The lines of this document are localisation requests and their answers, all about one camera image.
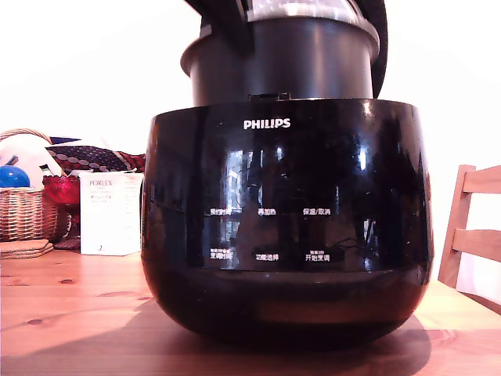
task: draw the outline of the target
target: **blue ball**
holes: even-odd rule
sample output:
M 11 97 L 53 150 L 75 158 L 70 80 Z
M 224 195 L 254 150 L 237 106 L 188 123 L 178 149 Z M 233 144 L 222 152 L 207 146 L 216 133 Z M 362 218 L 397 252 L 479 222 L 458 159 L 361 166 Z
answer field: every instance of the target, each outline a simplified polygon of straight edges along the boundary
M 20 188 L 30 186 L 27 173 L 16 166 L 0 167 L 0 188 Z

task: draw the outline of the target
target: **handle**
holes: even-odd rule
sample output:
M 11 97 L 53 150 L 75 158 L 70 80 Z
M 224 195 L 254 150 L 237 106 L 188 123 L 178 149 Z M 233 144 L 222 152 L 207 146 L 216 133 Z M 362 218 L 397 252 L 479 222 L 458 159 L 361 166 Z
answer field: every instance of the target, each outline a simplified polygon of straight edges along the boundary
M 50 137 L 48 137 L 47 135 L 45 135 L 42 132 L 35 131 L 34 129 L 29 129 L 29 128 L 12 129 L 10 131 L 0 133 L 0 141 L 3 141 L 4 139 L 8 139 L 10 136 L 16 136 L 16 135 L 38 136 L 52 145 L 52 140 L 50 139 Z
M 254 51 L 254 39 L 247 26 L 247 0 L 186 0 L 214 32 L 220 32 L 240 55 Z
M 378 98 L 383 87 L 388 60 L 388 23 L 384 0 L 355 0 L 363 16 L 376 28 L 380 52 L 372 66 L 373 97 Z

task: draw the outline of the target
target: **white box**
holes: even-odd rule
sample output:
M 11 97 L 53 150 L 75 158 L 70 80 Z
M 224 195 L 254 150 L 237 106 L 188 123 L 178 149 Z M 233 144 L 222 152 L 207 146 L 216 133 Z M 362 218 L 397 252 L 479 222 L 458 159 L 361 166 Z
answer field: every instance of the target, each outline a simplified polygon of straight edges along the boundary
M 83 255 L 124 256 L 141 251 L 139 198 L 143 174 L 80 172 Z

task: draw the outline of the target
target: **wood knot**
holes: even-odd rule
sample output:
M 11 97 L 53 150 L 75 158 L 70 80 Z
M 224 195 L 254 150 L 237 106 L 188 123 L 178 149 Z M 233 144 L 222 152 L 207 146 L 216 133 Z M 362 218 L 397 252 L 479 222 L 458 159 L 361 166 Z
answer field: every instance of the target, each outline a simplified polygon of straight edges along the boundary
M 40 319 L 34 319 L 34 320 L 30 320 L 28 321 L 26 324 L 28 325 L 40 325 L 43 321 L 40 320 Z

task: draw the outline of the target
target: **philips logo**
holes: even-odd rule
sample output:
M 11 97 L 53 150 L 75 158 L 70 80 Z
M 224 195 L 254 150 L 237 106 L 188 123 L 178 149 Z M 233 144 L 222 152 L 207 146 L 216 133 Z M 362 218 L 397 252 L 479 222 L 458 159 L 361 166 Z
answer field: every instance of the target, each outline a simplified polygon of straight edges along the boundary
M 289 128 L 290 119 L 245 120 L 243 129 L 276 129 Z

